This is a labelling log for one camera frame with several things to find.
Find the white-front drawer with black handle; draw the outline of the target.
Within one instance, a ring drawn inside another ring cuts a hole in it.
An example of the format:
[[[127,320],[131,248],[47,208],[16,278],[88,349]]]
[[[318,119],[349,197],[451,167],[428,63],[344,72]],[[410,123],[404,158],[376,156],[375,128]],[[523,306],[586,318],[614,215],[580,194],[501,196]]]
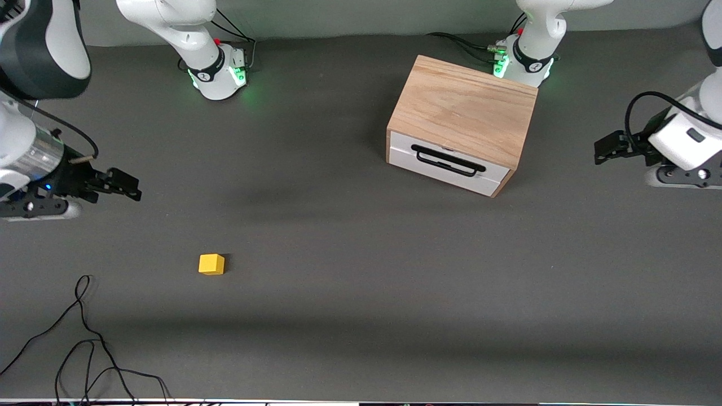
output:
[[[395,131],[389,142],[389,164],[479,195],[494,195],[510,173],[501,165]]]

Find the wooden drawer cabinet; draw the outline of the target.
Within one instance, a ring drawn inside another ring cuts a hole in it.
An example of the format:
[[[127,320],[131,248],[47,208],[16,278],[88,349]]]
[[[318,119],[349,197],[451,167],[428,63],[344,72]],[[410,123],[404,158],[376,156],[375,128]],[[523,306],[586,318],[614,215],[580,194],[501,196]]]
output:
[[[420,55],[386,127],[510,169],[518,169],[538,90],[492,74]]]

